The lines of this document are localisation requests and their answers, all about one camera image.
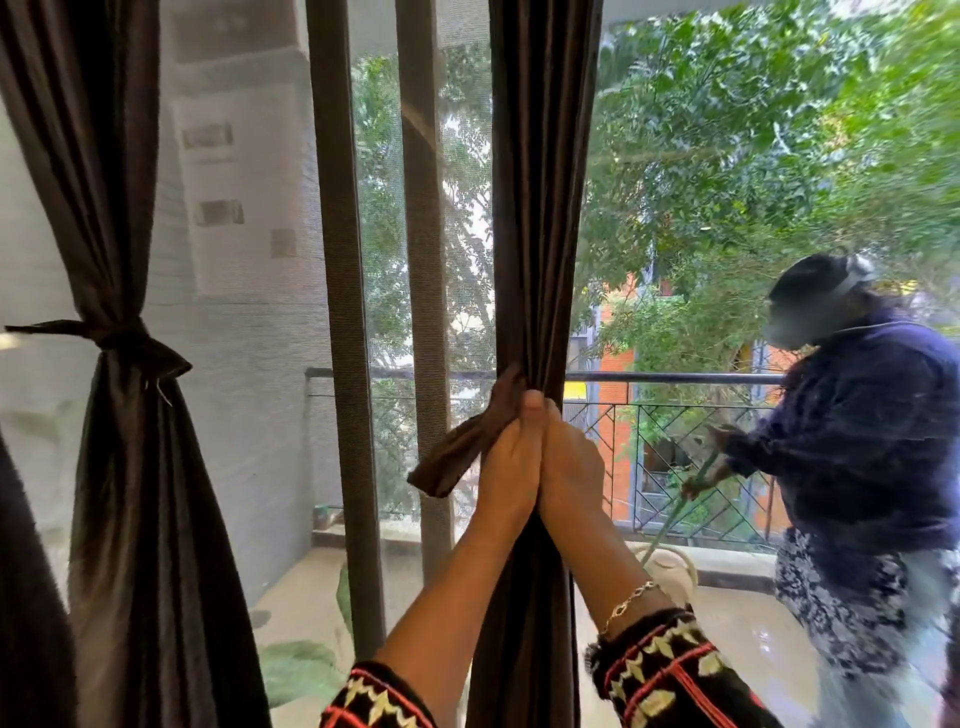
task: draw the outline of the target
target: blue sweater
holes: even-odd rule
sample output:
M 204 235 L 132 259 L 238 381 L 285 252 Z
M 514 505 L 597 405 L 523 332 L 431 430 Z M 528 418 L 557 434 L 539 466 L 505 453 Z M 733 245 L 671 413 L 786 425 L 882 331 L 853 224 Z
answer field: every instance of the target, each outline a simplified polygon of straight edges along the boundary
M 801 364 L 780 405 L 731 437 L 741 474 L 777 478 L 790 521 L 831 550 L 960 542 L 960 354 L 885 311 Z

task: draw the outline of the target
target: gold bracelet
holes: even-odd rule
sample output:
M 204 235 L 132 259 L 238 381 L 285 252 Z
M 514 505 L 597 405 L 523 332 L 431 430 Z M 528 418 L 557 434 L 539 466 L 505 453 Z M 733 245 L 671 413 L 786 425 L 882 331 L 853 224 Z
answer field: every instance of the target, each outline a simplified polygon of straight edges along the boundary
M 600 640 L 603 641 L 603 642 L 605 642 L 605 641 L 607 640 L 607 635 L 610 633 L 610 623 L 611 623 L 614 619 L 623 617 L 623 615 L 626 613 L 627 609 L 630 608 L 630 604 L 634 601 L 634 599 L 639 599 L 639 598 L 641 598 L 643 595 L 645 595 L 645 594 L 646 594 L 647 592 L 649 592 L 651 589 L 655 589 L 656 587 L 657 587 L 656 584 L 654 584 L 652 581 L 648 581 L 648 582 L 647 582 L 646 584 L 644 584 L 643 586 L 637 587 L 636 589 L 634 589 L 634 592 L 633 592 L 630 596 L 628 596 L 628 597 L 627 597 L 626 599 L 624 599 L 622 602 L 620 602 L 619 604 L 617 604 L 617 605 L 613 608 L 612 614 L 607 618 L 607 623 L 604 625 L 603 632 L 601 632 L 600 635 L 599 635 Z

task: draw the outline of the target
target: black embroidered sleeve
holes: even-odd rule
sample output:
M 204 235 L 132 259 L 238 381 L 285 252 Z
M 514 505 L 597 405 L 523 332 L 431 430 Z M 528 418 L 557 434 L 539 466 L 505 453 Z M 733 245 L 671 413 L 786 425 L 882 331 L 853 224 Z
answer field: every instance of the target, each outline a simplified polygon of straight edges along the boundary
M 388 667 L 358 663 L 320 718 L 320 728 L 434 728 L 426 706 Z
M 681 609 L 641 619 L 612 643 L 596 645 L 587 669 L 625 726 L 780 727 Z

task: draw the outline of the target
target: metal railing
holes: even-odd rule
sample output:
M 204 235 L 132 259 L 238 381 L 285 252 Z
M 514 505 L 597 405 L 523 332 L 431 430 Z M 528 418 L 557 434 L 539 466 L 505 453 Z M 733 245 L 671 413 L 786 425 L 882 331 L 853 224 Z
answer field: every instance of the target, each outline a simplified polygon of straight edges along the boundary
M 332 402 L 332 371 L 310 368 L 312 380 L 328 380 L 311 398 Z M 405 477 L 416 464 L 413 372 L 371 369 L 377 490 L 384 519 L 415 522 L 419 502 Z M 449 375 L 454 424 L 487 403 L 493 372 Z M 680 486 L 708 456 L 706 425 L 751 429 L 775 402 L 780 375 L 568 372 L 583 382 L 583 397 L 564 401 L 564 418 L 593 440 L 607 466 L 608 514 L 628 538 L 647 538 L 662 527 Z M 476 470 L 454 492 L 458 521 L 475 504 Z M 667 542 L 745 550 L 775 547 L 785 525 L 777 518 L 776 486 L 760 474 L 734 478 L 684 509 Z

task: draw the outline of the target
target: handrail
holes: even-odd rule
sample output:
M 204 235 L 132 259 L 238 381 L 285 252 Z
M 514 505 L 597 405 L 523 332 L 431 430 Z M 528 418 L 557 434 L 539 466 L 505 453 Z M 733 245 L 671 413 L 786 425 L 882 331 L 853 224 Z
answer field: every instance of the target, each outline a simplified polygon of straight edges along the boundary
M 333 370 L 327 367 L 307 367 L 304 372 L 308 379 L 333 379 Z M 384 369 L 370 367 L 373 379 L 410 379 L 414 378 L 413 369 Z M 457 381 L 493 381 L 495 373 L 484 370 L 466 370 L 449 372 L 447 376 Z M 749 374 L 740 372 L 594 372 L 590 370 L 566 373 L 566 381 L 583 382 L 625 382 L 627 384 L 747 384 L 778 385 L 783 375 Z

